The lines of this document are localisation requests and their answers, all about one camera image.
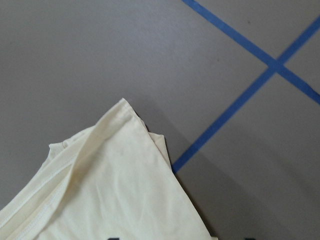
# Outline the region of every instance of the gray surface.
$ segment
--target gray surface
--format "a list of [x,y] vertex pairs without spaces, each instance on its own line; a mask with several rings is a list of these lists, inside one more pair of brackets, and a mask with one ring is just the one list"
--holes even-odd
[[[316,1],[201,3],[274,57],[320,11]],[[287,66],[320,91],[318,59],[316,34]],[[48,144],[92,126],[120,98],[165,135],[173,163],[265,69],[180,0],[2,1],[0,208]],[[320,237],[319,117],[319,105],[274,76],[181,169],[212,233]]]

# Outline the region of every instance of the wrinkled fabric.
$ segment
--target wrinkled fabric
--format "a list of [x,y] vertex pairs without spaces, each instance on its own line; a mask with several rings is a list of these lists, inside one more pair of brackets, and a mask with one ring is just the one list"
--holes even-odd
[[212,239],[172,173],[164,136],[125,99],[49,148],[0,211],[0,240]]

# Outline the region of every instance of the blue tape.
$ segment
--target blue tape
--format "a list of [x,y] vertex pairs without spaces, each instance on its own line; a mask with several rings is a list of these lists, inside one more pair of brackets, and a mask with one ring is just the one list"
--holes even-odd
[[177,173],[191,159],[204,144],[275,74],[278,72],[283,78],[300,89],[303,93],[320,104],[320,95],[306,82],[288,70],[283,64],[290,59],[311,36],[320,28],[320,16],[275,60],[261,48],[242,36],[239,32],[220,20],[213,13],[194,0],[182,0],[202,17],[227,34],[235,42],[240,44],[251,54],[268,65],[268,69],[262,73],[247,90],[239,96],[227,110],[214,121],[204,133],[175,161],[172,171]]

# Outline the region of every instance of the blue tape strip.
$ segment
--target blue tape strip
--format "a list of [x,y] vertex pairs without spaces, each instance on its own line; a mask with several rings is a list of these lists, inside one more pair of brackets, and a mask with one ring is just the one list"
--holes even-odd
[[283,64],[300,49],[309,38],[320,28],[320,16],[275,60],[254,43],[242,36],[239,32],[224,23],[213,13],[201,6],[194,0],[182,0],[193,10],[203,16],[206,20],[227,34],[230,38],[263,61],[269,68],[262,73],[237,100],[215,121],[207,130],[175,161],[172,171],[177,173],[196,152],[272,77],[278,72],[283,78],[300,89],[311,99],[320,104],[320,95],[314,91],[306,82],[288,70]]

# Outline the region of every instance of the white fabric bag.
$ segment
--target white fabric bag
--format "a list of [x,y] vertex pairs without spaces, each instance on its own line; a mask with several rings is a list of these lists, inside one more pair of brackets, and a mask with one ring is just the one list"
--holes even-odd
[[172,173],[163,135],[125,99],[96,125],[49,145],[0,211],[0,240],[211,240]]

